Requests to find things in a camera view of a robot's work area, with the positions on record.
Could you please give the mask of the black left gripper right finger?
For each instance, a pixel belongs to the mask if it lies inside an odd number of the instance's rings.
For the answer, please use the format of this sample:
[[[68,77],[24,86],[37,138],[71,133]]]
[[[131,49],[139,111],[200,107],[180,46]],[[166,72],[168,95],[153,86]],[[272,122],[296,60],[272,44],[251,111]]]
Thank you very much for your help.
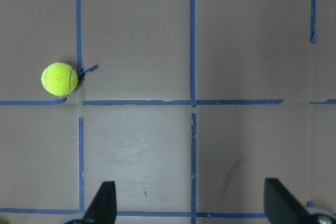
[[[270,223],[300,223],[310,216],[277,178],[266,178],[264,181],[264,212]]]

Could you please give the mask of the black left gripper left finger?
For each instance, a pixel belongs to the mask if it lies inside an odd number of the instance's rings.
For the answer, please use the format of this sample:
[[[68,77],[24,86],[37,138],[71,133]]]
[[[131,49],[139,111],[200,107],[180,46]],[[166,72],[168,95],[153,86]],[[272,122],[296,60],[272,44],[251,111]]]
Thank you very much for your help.
[[[115,182],[103,182],[82,218],[82,223],[115,223],[117,200]]]

